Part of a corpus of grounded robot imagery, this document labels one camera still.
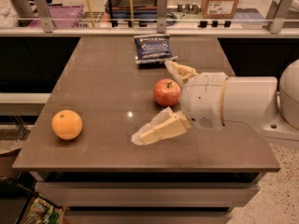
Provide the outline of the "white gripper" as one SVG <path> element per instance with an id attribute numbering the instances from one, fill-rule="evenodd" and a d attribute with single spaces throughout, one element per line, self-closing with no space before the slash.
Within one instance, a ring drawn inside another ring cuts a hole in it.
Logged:
<path id="1" fill-rule="evenodd" d="M 179 104 L 184 114 L 170 107 L 163 109 L 134 133 L 131 141 L 138 146 L 150 145 L 185 134 L 191 125 L 202 130 L 221 130 L 221 98 L 228 76 L 223 72 L 198 75 L 194 68 L 171 60 L 164 64 L 183 87 Z"/>

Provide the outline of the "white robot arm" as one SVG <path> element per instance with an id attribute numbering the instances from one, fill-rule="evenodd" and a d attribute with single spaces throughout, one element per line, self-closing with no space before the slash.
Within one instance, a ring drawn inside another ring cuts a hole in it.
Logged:
<path id="1" fill-rule="evenodd" d="M 280 78 L 198 73 L 172 61 L 165 66 L 181 87 L 180 110 L 163 109 L 132 135 L 134 144 L 153 144 L 196 127 L 209 131 L 240 128 L 272 144 L 298 147 L 299 61 L 289 64 Z"/>

